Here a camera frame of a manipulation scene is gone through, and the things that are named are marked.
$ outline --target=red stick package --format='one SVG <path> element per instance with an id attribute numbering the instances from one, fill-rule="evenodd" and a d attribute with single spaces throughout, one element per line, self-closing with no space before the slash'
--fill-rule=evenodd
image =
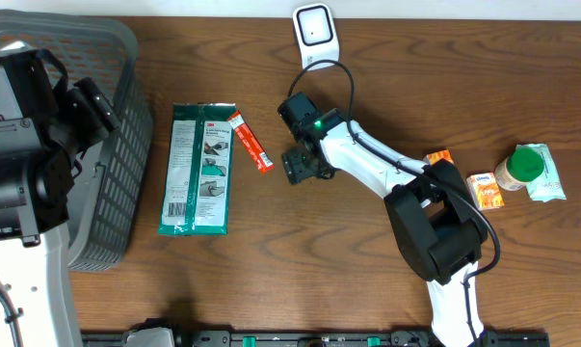
<path id="1" fill-rule="evenodd" d="M 251 129 L 243 120 L 241 112 L 236 111 L 232 116 L 230 116 L 228 122 L 234 129 L 234 132 L 239 136 L 239 139 L 241 139 L 245 149 L 250 153 L 251 159 L 258 167 L 258 170 L 263 174 L 272 170 L 275 165 L 273 165 L 273 162 L 269 159 L 267 153 L 264 152 L 264 149 L 262 149 L 258 140 L 253 136 Z"/>

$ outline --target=orange box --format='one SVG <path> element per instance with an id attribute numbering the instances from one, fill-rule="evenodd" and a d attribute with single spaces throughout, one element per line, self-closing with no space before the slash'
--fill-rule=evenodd
<path id="1" fill-rule="evenodd" d="M 453 158 L 451 157 L 451 152 L 449 152 L 448 149 L 437 151 L 436 153 L 432 153 L 432 154 L 427 154 L 427 156 L 425 157 L 425 159 L 423 161 L 426 163 L 429 163 L 430 165 L 433 165 L 440 159 L 446 159 L 446 160 L 450 161 L 451 164 L 455 164 L 455 163 L 453 163 Z"/>
<path id="2" fill-rule="evenodd" d="M 473 174 L 467 178 L 467 185 L 474 199 L 474 204 L 480 210 L 504 206 L 504 201 L 493 173 Z"/>

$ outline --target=white panel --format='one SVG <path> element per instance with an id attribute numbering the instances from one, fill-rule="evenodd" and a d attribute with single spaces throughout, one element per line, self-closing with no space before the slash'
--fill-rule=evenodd
<path id="1" fill-rule="evenodd" d="M 96 15 L 286 17 L 301 0 L 0 0 L 0 9 Z M 336 18 L 581 20 L 581 0 L 337 0 Z"/>

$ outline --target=wooden table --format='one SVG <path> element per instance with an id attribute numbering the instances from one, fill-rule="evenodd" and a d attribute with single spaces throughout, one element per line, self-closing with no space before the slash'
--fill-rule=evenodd
<path id="1" fill-rule="evenodd" d="M 83 330 L 158 316 L 195 329 L 429 326 L 425 282 L 400 256 L 382 201 L 344 173 L 290 186 L 280 169 L 294 143 L 277 107 L 300 70 L 290 19 L 120 20 L 140 41 L 155 137 L 125 259 L 71 274 Z M 336 26 L 355 116 L 385 144 L 416 158 L 449 148 L 464 176 L 493 170 L 516 144 L 549 144 L 568 200 L 504 192 L 506 207 L 486 212 L 502 259 L 478 279 L 480 315 L 493 329 L 545 330 L 553 346 L 581 346 L 581 23 Z M 298 88 L 322 110 L 348 102 L 335 68 Z M 199 101 L 236 102 L 277 169 L 259 173 L 235 143 L 228 236 L 158 236 L 172 104 Z M 488 241 L 481 263 L 491 256 Z"/>

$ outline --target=black cable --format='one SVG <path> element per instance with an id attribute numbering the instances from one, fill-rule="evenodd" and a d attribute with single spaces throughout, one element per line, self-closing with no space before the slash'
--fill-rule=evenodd
<path id="1" fill-rule="evenodd" d="M 10 325 L 10 330 L 12 331 L 13 347 L 21 347 L 22 337 L 20 336 L 20 329 L 18 328 L 18 322 L 16 321 L 19 313 L 13 308 L 12 301 L 1 288 L 0 303 L 5 310 L 5 322 Z"/>
<path id="2" fill-rule="evenodd" d="M 345 67 L 343 64 L 334 61 L 334 60 L 321 60 L 318 62 L 314 62 L 308 66 L 306 66 L 295 78 L 295 80 L 292 82 L 292 85 L 290 86 L 290 91 L 288 92 L 288 96 L 292 95 L 292 91 L 294 90 L 295 85 L 297 84 L 297 82 L 299 82 L 299 79 L 301 79 L 301 77 L 312 67 L 322 64 L 322 63 L 331 63 L 334 64 L 338 67 L 341 67 L 344 69 L 344 71 L 346 71 L 346 74 L 348 75 L 348 79 L 350 80 L 350 101 L 349 101 L 349 105 L 348 105 L 348 111 L 346 112 L 347 116 L 346 116 L 346 125 L 348 126 L 348 133 L 350 133 L 350 136 L 353 138 L 353 140 L 365 147 L 365 149 L 369 150 L 372 154 L 376 155 L 377 157 L 379 157 L 380 159 L 382 159 L 383 161 L 385 161 L 386 163 L 392 165 L 394 168 L 396 168 L 399 171 L 403 171 L 406 174 L 411 174 L 413 176 L 415 176 L 416 178 L 422 179 L 423 181 L 435 186 L 436 188 L 439 188 L 440 190 L 446 192 L 447 194 L 457 198 L 459 201 L 461 201 L 463 204 L 465 204 L 468 208 L 470 208 L 472 210 L 472 212 L 474 212 L 474 214 L 476 215 L 476 217 L 481 221 L 481 223 L 483 223 L 485 225 L 485 227 L 487 227 L 489 236 L 491 237 L 491 240 L 493 241 L 493 260 L 486 266 L 471 272 L 469 274 L 466 274 L 463 277 L 463 292 L 464 292 L 464 296 L 465 296 L 465 313 L 467 315 L 467 325 L 470 329 L 470 332 L 472 333 L 472 338 L 474 339 L 474 346 L 478 347 L 478 339 L 476 336 L 476 332 L 474 332 L 474 326 L 472 325 L 472 314 L 471 314 L 471 309 L 470 309 L 470 295 L 469 295 L 469 289 L 470 289 L 470 279 L 476 276 L 479 276 L 481 274 L 486 273 L 487 271 L 493 269 L 495 267 L 495 265 L 497 265 L 498 261 L 500 261 L 500 241 L 498 240 L 498 236 L 495 233 L 495 229 L 493 228 L 493 226 L 491 225 L 491 223 L 488 221 L 488 219 L 485 217 L 485 215 L 474 205 L 474 203 L 472 201 L 469 201 L 466 199 L 467 194 L 464 192 L 461 192 L 458 188 L 444 183 L 444 182 L 440 182 L 436 179 L 433 179 L 425 174 L 416 172 L 412 169 L 409 169 L 405 166 L 403 166 L 400 162 L 394 161 L 392 159 L 390 159 L 388 156 L 384 155 L 383 153 L 381 153 L 379 150 L 376 150 L 375 148 L 372 148 L 371 146 L 369 146 L 368 144 L 366 144 L 365 142 L 363 142 L 360 137 L 355 133 L 355 131 L 352 129 L 351 127 L 351 122 L 352 122 L 352 107 L 355 101 L 355 81 L 352 77 L 352 73 L 348 70 L 347 67 Z"/>

